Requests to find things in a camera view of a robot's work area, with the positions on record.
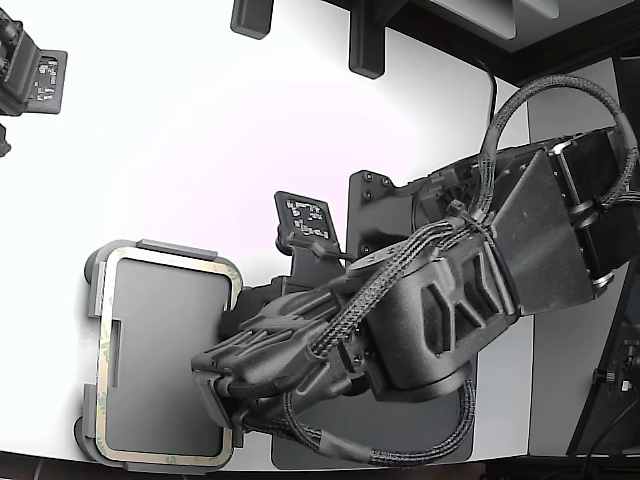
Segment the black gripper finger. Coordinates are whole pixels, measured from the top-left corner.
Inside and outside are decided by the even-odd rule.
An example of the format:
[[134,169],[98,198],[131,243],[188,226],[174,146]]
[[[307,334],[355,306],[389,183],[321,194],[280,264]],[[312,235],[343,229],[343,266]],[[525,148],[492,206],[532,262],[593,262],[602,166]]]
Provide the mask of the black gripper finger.
[[192,358],[192,376],[210,418],[222,428],[237,429],[233,415],[238,402],[227,392],[232,377],[215,366],[206,353]]

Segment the black ribbed gripper body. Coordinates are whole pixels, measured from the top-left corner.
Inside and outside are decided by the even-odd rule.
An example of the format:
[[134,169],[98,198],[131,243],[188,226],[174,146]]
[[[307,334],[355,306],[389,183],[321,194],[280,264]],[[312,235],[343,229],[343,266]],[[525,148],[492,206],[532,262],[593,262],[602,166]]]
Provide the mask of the black ribbed gripper body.
[[341,275],[312,290],[281,296],[242,323],[235,335],[203,352],[232,377],[227,392],[238,402],[237,429],[287,432],[285,393],[301,413],[323,401],[369,391],[360,337],[350,335],[322,360],[309,352],[363,284]]

